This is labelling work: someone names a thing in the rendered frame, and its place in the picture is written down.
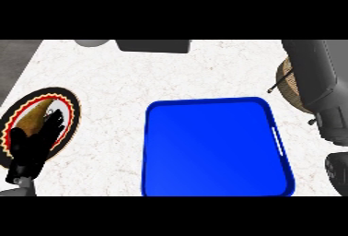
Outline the grey round object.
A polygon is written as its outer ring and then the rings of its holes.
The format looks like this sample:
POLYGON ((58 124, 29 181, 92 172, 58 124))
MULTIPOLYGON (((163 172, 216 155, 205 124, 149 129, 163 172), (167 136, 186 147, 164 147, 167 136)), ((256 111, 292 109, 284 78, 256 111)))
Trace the grey round object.
POLYGON ((98 47, 104 45, 108 42, 108 40, 76 40, 76 43, 82 47, 98 47))

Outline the black rimmed patterned plate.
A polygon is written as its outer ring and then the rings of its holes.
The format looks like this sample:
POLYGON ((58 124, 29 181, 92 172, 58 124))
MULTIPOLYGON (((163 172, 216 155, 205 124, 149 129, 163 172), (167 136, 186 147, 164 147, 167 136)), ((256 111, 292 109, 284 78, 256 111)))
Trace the black rimmed patterned plate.
POLYGON ((77 95, 67 88, 43 88, 27 94, 0 115, 0 167, 9 168, 12 155, 9 154, 9 130, 20 120, 45 100, 54 100, 45 114, 61 110, 65 126, 58 141, 51 149, 48 158, 52 159, 64 150, 79 130, 80 102, 77 95))

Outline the dark grey box appliance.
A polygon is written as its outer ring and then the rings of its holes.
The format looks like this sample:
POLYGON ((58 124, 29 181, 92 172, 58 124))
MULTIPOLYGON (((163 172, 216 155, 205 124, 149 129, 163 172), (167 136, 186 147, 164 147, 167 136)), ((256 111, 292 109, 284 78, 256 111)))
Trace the dark grey box appliance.
POLYGON ((188 53, 191 40, 117 40, 123 52, 188 53))

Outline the wicker tiered basket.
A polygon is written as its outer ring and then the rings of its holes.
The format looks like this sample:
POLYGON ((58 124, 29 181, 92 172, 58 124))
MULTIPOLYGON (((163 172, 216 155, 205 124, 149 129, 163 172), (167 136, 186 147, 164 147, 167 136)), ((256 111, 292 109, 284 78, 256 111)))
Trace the wicker tiered basket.
POLYGON ((285 59, 276 71, 276 83, 269 88, 269 93, 279 89, 288 103, 301 111, 312 114, 312 111, 304 107, 297 79, 294 75, 294 68, 290 58, 285 59))

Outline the blue plastic tray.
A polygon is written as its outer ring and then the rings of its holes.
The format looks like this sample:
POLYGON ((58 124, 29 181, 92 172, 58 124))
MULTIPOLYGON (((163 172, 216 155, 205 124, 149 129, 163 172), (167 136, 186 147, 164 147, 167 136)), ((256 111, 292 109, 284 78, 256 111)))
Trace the blue plastic tray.
POLYGON ((294 191, 288 154, 261 98, 151 103, 145 196, 291 196, 294 191))

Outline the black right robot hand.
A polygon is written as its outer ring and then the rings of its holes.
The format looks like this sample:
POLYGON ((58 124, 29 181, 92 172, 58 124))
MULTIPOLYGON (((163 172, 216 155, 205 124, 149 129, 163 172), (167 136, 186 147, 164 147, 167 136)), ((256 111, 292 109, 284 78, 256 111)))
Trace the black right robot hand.
POLYGON ((325 160, 325 169, 338 193, 348 196, 348 152, 332 153, 325 160))

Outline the yellow brown squash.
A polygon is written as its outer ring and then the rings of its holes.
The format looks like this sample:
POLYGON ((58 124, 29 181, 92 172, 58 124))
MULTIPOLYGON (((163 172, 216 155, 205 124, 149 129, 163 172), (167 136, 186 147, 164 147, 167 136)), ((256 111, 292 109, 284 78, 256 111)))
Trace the yellow brown squash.
POLYGON ((37 134, 45 126, 46 111, 54 101, 54 99, 40 101, 17 124, 29 136, 37 134))

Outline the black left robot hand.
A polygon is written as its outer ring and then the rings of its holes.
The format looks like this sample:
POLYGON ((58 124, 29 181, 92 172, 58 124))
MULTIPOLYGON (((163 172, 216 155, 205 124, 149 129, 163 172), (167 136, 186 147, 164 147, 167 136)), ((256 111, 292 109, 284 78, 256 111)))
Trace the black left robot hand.
POLYGON ((21 128, 15 127, 11 129, 9 153, 12 155, 12 162, 6 177, 8 183, 17 184, 23 177, 27 177, 31 180, 39 177, 51 148, 54 147, 61 131, 65 128, 62 122, 62 112, 61 110, 57 110, 49 115, 49 118, 43 123, 43 128, 37 134, 29 136, 21 128))

